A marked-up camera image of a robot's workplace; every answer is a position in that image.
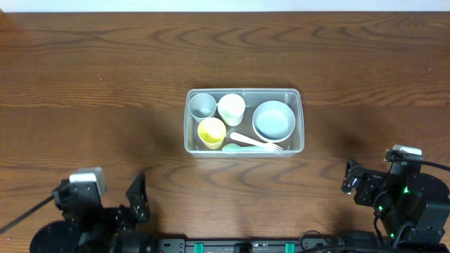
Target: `white bowl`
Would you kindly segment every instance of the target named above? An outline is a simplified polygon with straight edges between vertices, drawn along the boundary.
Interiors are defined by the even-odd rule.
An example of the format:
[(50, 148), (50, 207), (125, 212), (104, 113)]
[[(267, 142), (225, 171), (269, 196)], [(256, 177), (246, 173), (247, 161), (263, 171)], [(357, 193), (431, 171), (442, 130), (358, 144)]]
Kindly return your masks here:
[(252, 119), (253, 130), (263, 141), (278, 143), (294, 131), (294, 112), (285, 103), (267, 101), (256, 108)]

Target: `plastic spoon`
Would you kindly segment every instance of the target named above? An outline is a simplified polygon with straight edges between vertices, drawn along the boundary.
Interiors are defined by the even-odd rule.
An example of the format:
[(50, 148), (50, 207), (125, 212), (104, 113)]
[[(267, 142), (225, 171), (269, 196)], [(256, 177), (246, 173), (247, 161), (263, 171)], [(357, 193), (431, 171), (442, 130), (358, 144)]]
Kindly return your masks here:
[(241, 147), (238, 144), (230, 143), (230, 144), (226, 144), (222, 148), (222, 151), (228, 151), (228, 152), (265, 151), (265, 149), (262, 147), (258, 147), (258, 146)]

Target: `gray cup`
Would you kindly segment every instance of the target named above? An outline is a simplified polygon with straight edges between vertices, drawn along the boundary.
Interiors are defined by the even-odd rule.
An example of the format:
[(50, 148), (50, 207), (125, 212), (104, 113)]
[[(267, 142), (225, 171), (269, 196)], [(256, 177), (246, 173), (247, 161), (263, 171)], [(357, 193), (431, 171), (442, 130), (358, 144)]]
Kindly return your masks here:
[(208, 117), (213, 117), (216, 107), (216, 100), (206, 93), (197, 94), (189, 101), (189, 112), (198, 123)]

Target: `wire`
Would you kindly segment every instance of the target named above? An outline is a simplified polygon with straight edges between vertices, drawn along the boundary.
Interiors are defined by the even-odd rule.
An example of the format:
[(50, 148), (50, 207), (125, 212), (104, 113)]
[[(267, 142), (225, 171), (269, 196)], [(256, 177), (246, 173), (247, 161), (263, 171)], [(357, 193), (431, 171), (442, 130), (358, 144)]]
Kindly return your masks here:
[[(305, 235), (307, 235), (308, 233), (317, 233), (317, 234), (319, 234), (319, 235), (322, 235), (320, 232), (315, 231), (315, 230), (308, 230), (308, 231), (304, 232), (303, 235), (300, 236), (300, 239), (299, 239), (300, 247), (301, 247), (302, 249), (304, 249), (304, 248), (303, 248), (303, 238), (304, 238)], [(331, 242), (328, 242), (328, 241), (326, 240), (326, 238), (322, 238), (322, 239), (325, 240), (325, 242), (328, 243), (329, 245), (332, 244)]]
[(435, 162), (418, 161), (418, 160), (411, 160), (411, 159), (400, 158), (400, 157), (398, 157), (396, 160), (399, 160), (401, 162), (410, 162), (410, 163), (414, 163), (414, 164), (427, 165), (427, 166), (436, 167), (438, 169), (443, 169), (444, 171), (450, 172), (450, 167), (447, 167), (447, 166), (442, 165), (442, 164), (437, 164)]
[(53, 199), (53, 196), (46, 198), (45, 200), (43, 200), (39, 204), (35, 205), (30, 210), (26, 211), (24, 214), (20, 215), (18, 218), (16, 218), (12, 222), (10, 222), (8, 225), (4, 226), (3, 228), (0, 228), (0, 235), (5, 233), (6, 231), (10, 230), (15, 225), (19, 224), (21, 221), (23, 221), (28, 216), (32, 215), (35, 211), (37, 211), (39, 208), (43, 207), (48, 202), (52, 201), (52, 199)]
[(315, 247), (312, 249), (302, 250), (302, 253), (322, 253), (322, 252), (333, 252), (333, 251), (344, 251), (351, 250), (351, 252), (382, 252), (382, 253), (407, 253), (407, 252), (418, 252), (409, 249), (391, 249), (384, 247), (364, 247), (364, 246), (348, 246), (348, 245), (340, 245), (340, 246), (325, 246), (325, 247)]
[(405, 230), (405, 228), (409, 226), (414, 226), (414, 223), (412, 223), (411, 221), (406, 221), (405, 223), (403, 223), (403, 225), (401, 225), (398, 233), (395, 235), (394, 241), (392, 242), (392, 249), (395, 249), (397, 247), (403, 230)]
[(373, 220), (373, 227), (375, 227), (375, 232), (377, 233), (378, 246), (382, 247), (385, 244), (385, 242), (383, 242), (383, 237), (381, 236), (380, 229), (378, 229), (377, 227), (377, 221), (380, 217), (375, 212), (373, 213), (373, 215), (375, 215), (375, 218)]

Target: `rectangular container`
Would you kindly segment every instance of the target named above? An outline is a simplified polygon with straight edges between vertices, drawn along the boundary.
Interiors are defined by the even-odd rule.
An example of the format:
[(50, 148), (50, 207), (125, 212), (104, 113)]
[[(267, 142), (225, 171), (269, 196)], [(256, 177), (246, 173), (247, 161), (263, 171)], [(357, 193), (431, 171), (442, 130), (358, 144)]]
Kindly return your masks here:
[[(197, 134), (198, 123), (189, 113), (189, 101), (199, 93), (207, 93), (213, 96), (216, 103), (226, 94), (235, 93), (242, 96), (245, 101), (245, 112), (243, 121), (235, 127), (226, 125), (226, 137), (224, 144), (216, 150), (206, 148)], [(222, 147), (229, 143), (236, 143), (240, 146), (247, 144), (229, 138), (231, 132), (238, 132), (257, 141), (262, 141), (253, 130), (252, 117), (256, 108), (264, 102), (276, 100), (285, 103), (290, 107), (295, 115), (295, 129), (286, 140), (277, 143), (284, 148), (283, 151), (243, 151), (224, 152)], [(215, 117), (221, 119), (220, 114), (215, 112)], [(296, 89), (192, 89), (186, 97), (186, 107), (184, 108), (184, 147), (194, 157), (216, 157), (216, 158), (236, 158), (236, 157), (292, 157), (301, 152), (304, 147), (304, 125), (303, 111), (300, 94)]]

